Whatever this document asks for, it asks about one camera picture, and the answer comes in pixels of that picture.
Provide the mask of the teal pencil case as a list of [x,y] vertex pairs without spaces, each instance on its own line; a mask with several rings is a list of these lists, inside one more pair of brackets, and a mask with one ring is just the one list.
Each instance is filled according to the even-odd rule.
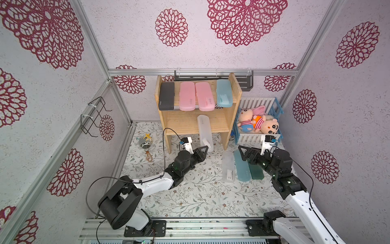
[[251,173],[247,161],[242,160],[239,150],[234,151],[235,166],[237,171],[237,178],[241,182],[248,182],[251,180]]

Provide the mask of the dark green pencil case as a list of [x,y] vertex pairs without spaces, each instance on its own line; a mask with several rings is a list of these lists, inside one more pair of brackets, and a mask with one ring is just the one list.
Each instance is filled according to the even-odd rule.
[[264,173],[263,169],[259,165],[249,164],[249,169],[251,173],[251,178],[253,180],[263,180],[264,179]]

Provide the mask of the clear pencil case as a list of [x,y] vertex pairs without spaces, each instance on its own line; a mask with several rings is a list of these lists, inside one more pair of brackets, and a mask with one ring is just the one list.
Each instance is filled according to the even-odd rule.
[[199,115],[197,117],[198,127],[199,127],[199,136],[201,146],[208,146],[208,151],[214,151],[214,144],[211,132],[211,124],[209,117],[206,115]]
[[230,151],[222,153],[222,179],[226,183],[235,181],[235,158]]

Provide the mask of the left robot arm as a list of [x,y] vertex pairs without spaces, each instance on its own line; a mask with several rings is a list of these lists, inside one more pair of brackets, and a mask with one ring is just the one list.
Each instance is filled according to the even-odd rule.
[[198,147],[193,153],[182,150],[162,173],[149,178],[131,180],[127,175],[122,176],[100,199],[99,210],[114,230],[125,226],[140,235],[149,234],[153,220],[138,208],[142,198],[180,185],[190,170],[205,161],[207,152],[207,146]]

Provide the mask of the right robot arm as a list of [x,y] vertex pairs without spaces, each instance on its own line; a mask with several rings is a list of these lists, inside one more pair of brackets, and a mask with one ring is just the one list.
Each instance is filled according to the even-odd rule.
[[276,148],[260,150],[240,145],[241,158],[261,166],[270,177],[273,188],[293,208],[309,236],[300,232],[280,210],[266,212],[261,220],[248,220],[250,236],[278,236],[289,244],[343,244],[344,240],[331,227],[311,198],[311,191],[292,173],[293,159],[289,152]]

